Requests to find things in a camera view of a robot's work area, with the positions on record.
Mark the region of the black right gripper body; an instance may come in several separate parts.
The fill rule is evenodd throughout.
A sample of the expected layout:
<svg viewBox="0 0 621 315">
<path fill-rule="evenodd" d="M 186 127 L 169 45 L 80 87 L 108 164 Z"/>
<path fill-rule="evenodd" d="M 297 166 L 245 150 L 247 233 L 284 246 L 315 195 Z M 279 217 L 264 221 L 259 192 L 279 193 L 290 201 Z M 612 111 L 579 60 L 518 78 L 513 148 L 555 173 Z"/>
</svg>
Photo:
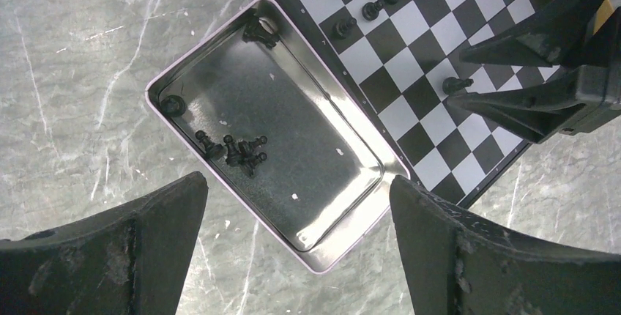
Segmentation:
<svg viewBox="0 0 621 315">
<path fill-rule="evenodd" d="M 570 108 L 559 132 L 591 133 L 620 115 L 620 9 L 590 38 L 567 73 Z"/>
</svg>

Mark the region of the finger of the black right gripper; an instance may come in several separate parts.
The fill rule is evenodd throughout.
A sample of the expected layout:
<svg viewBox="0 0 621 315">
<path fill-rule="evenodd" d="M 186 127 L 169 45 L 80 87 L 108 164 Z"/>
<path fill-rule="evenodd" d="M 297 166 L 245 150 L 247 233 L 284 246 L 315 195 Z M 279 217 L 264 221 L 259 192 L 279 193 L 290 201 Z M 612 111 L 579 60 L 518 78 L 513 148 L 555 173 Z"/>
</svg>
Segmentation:
<svg viewBox="0 0 621 315">
<path fill-rule="evenodd" d="M 451 95 L 447 104 L 496 122 L 532 144 L 556 134 L 581 132 L 579 122 L 595 106 L 595 69 L 578 67 L 524 89 Z"/>
<path fill-rule="evenodd" d="M 603 0 L 553 0 L 502 33 L 460 52 L 475 64 L 551 67 L 583 38 Z"/>
</svg>

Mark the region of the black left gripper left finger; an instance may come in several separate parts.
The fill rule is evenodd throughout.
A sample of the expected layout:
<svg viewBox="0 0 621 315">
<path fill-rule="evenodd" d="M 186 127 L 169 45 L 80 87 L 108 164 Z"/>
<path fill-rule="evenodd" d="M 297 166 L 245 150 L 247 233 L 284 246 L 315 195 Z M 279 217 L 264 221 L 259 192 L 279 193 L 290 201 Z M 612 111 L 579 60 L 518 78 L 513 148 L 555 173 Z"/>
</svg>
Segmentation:
<svg viewBox="0 0 621 315">
<path fill-rule="evenodd" d="M 87 218 L 1 241 L 3 314 L 175 314 L 204 216 L 198 171 Z"/>
</svg>

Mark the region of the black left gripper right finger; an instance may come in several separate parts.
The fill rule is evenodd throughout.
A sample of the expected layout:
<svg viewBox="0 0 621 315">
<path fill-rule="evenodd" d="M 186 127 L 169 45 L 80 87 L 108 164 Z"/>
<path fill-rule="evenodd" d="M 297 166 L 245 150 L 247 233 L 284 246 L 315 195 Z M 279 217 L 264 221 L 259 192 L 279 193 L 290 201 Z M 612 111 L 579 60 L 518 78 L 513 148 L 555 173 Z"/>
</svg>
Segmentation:
<svg viewBox="0 0 621 315">
<path fill-rule="evenodd" d="M 397 176 L 390 208 L 416 314 L 618 314 L 620 256 L 522 234 Z"/>
</svg>

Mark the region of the black chess queen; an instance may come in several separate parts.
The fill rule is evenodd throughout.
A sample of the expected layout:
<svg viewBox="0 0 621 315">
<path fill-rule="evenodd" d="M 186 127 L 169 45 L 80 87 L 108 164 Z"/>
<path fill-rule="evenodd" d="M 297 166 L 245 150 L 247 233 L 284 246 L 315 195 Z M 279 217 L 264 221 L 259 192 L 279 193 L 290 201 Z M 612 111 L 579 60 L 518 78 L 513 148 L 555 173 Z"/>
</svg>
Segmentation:
<svg viewBox="0 0 621 315">
<path fill-rule="evenodd" d="M 442 91 L 446 95 L 455 95 L 471 87 L 473 83 L 474 81 L 471 78 L 448 77 L 442 82 Z"/>
</svg>

